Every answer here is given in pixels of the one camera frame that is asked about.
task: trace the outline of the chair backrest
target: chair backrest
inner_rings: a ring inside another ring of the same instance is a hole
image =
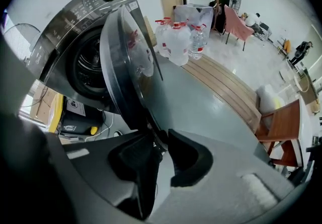
[[[233,8],[225,5],[225,14],[227,32],[232,33],[243,41],[246,41],[246,39],[253,34],[254,30],[247,27],[245,23],[242,22]]]

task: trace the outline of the washing machine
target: washing machine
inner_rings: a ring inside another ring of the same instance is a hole
[[[41,34],[27,68],[69,98],[129,115],[130,128],[143,110],[140,74],[161,75],[137,0],[72,0]]]

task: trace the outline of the person in white shirt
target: person in white shirt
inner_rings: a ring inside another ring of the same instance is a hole
[[[254,32],[256,32],[256,33],[261,33],[262,32],[262,29],[259,26],[259,24],[260,24],[259,17],[260,16],[261,15],[258,14],[258,13],[256,13],[256,14],[250,13],[250,14],[248,14],[248,17],[245,20],[246,25],[248,27],[251,27],[254,30]]]

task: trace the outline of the washing machine door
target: washing machine door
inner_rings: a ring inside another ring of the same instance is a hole
[[[111,98],[131,129],[144,129],[156,67],[147,42],[125,6],[112,11],[100,38],[103,76]]]

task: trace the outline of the person in black clothes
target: person in black clothes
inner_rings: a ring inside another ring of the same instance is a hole
[[[295,66],[297,63],[299,63],[308,54],[308,51],[311,47],[313,47],[311,41],[303,41],[301,45],[296,48],[295,57],[293,57],[291,60],[292,65]]]

